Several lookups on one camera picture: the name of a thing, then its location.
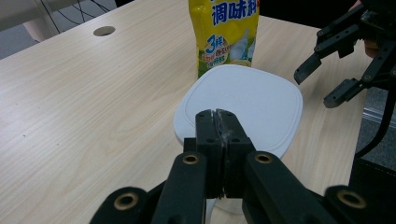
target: wooden table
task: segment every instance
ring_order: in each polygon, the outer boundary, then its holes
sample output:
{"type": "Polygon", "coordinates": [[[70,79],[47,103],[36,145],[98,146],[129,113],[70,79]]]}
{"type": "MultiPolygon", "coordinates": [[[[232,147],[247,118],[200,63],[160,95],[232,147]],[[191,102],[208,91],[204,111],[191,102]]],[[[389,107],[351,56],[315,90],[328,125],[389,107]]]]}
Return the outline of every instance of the wooden table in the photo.
{"type": "MultiPolygon", "coordinates": [[[[317,29],[261,18],[253,67],[295,83],[317,29]]],[[[322,99],[371,61],[361,42],[301,86],[302,120],[282,161],[322,194],[347,184],[364,92],[322,99]]],[[[152,189],[182,151],[178,103],[196,81],[187,1],[136,0],[0,61],[0,223],[88,223],[114,190],[152,189]],[[113,26],[111,35],[93,31],[113,26]]],[[[244,223],[216,208],[213,223],[244,223]]]]}

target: black cable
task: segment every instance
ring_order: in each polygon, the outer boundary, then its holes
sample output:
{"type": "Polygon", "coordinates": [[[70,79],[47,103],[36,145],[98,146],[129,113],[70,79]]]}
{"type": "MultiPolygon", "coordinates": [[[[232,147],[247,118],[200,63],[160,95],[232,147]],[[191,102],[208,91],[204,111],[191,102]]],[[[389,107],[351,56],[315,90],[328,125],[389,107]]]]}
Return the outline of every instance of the black cable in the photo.
{"type": "Polygon", "coordinates": [[[58,10],[57,12],[59,12],[61,15],[63,15],[68,21],[71,21],[71,22],[73,22],[74,24],[77,24],[77,25],[80,25],[80,24],[81,24],[81,23],[72,21],[72,20],[70,20],[69,18],[67,18],[67,17],[61,12],[61,10],[58,10]]]}
{"type": "Polygon", "coordinates": [[[104,12],[108,12],[110,10],[108,10],[108,8],[100,5],[99,3],[95,2],[94,0],[91,0],[93,3],[95,3],[97,6],[99,6],[99,8],[101,8],[104,12]]]}
{"type": "Polygon", "coordinates": [[[78,6],[79,6],[79,11],[81,12],[82,22],[85,22],[84,13],[82,13],[81,4],[79,3],[79,0],[77,0],[77,2],[78,2],[78,6]]]}
{"type": "Polygon", "coordinates": [[[388,97],[387,97],[387,102],[385,104],[384,115],[382,117],[381,124],[379,125],[379,129],[373,140],[369,144],[367,144],[366,147],[364,147],[362,150],[358,151],[355,154],[355,158],[360,158],[366,155],[367,153],[369,153],[384,138],[385,134],[387,133],[390,121],[392,120],[393,108],[395,104],[396,104],[396,90],[393,89],[393,87],[390,87],[388,90],[388,97]]]}
{"type": "MultiPolygon", "coordinates": [[[[72,5],[72,7],[74,7],[74,8],[77,9],[78,11],[82,11],[82,10],[80,10],[78,7],[76,7],[75,5],[72,5]]],[[[93,16],[93,15],[91,15],[91,14],[88,14],[88,13],[85,12],[85,11],[82,11],[82,13],[84,13],[85,15],[90,16],[90,17],[92,17],[92,18],[96,18],[95,16],[93,16]]]]}
{"type": "Polygon", "coordinates": [[[59,31],[58,26],[56,25],[55,21],[53,20],[53,18],[51,17],[49,10],[46,8],[46,5],[44,5],[43,0],[40,0],[41,4],[43,5],[44,9],[46,9],[47,13],[49,14],[50,19],[53,22],[53,25],[55,26],[56,30],[58,31],[58,33],[60,34],[61,31],[59,31]]]}

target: snack bag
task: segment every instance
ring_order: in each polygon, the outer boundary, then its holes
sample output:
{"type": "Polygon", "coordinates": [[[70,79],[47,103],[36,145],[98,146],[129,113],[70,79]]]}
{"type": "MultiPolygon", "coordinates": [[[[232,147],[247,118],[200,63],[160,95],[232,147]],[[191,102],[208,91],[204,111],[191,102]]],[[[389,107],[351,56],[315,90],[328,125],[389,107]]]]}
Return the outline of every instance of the snack bag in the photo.
{"type": "Polygon", "coordinates": [[[198,77],[220,64],[251,66],[260,0],[189,0],[198,77]]]}

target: light wood tabletop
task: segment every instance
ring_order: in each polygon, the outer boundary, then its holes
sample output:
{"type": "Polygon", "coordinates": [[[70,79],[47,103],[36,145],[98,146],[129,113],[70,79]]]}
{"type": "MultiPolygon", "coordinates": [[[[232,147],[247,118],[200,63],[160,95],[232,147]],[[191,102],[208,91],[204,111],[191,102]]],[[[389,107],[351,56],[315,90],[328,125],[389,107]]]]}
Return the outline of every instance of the light wood tabletop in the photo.
{"type": "MultiPolygon", "coordinates": [[[[295,69],[318,29],[260,18],[252,66],[294,83],[304,97],[297,134],[282,161],[323,194],[347,184],[365,92],[322,103],[371,61],[358,41],[302,85],[295,69]]],[[[89,223],[116,189],[150,190],[182,152],[177,105],[197,80],[188,1],[135,0],[0,61],[0,223],[89,223]],[[112,26],[111,35],[93,32],[112,26]]],[[[213,223],[246,223],[215,208],[213,223]]]]}

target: floor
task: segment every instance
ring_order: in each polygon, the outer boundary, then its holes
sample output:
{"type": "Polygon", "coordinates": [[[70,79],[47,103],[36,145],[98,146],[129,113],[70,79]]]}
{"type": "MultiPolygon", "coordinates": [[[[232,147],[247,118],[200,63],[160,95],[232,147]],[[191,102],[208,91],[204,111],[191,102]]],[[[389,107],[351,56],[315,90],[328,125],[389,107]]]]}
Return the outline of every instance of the floor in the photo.
{"type": "MultiPolygon", "coordinates": [[[[116,8],[115,2],[109,0],[81,1],[80,6],[83,12],[79,10],[78,4],[53,12],[53,16],[56,17],[63,31],[116,8]]],[[[29,36],[23,25],[0,31],[0,60],[35,44],[37,41],[29,36]]],[[[373,116],[372,112],[363,114],[357,150],[362,149],[375,136],[380,121],[378,114],[380,117],[386,97],[386,91],[376,88],[368,90],[365,108],[367,111],[374,111],[377,116],[373,116]]],[[[382,142],[363,158],[396,171],[396,119],[395,116],[393,117],[392,124],[382,142]]]]}

